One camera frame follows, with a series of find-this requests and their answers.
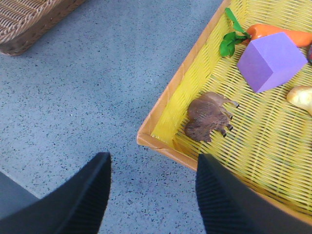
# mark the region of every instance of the orange carrot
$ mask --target orange carrot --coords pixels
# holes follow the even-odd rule
[[[306,47],[312,44],[312,33],[292,31],[267,24],[255,24],[247,30],[247,33],[252,36],[252,40],[281,32],[286,33],[297,47]]]

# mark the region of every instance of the purple cube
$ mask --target purple cube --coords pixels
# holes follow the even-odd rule
[[[252,40],[237,66],[254,92],[260,93],[289,81],[307,59],[285,33]]]

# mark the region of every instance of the yellow potato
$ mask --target yellow potato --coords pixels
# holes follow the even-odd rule
[[[300,107],[310,113],[312,116],[312,87],[296,86],[289,91],[286,97],[291,104]]]

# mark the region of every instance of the woven plastic basket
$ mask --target woven plastic basket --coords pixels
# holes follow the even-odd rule
[[[20,55],[85,0],[0,0],[0,52]]]
[[[236,46],[231,58],[218,51],[232,31],[224,14],[228,6],[245,29],[266,23],[312,31],[311,0],[224,0],[145,119],[137,142],[194,170],[198,154],[210,153],[250,188],[311,223],[312,117],[289,104],[286,94],[296,85],[312,86],[312,66],[285,85],[255,94],[236,66],[246,47]],[[205,91],[240,103],[238,109],[225,106],[234,114],[233,131],[225,138],[213,131],[211,143],[195,142],[183,131],[189,104]]]

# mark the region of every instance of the gray floor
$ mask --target gray floor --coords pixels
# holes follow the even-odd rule
[[[136,135],[220,3],[88,0],[22,56],[0,56],[0,171],[41,198],[110,151],[100,233],[204,233],[195,172]]]

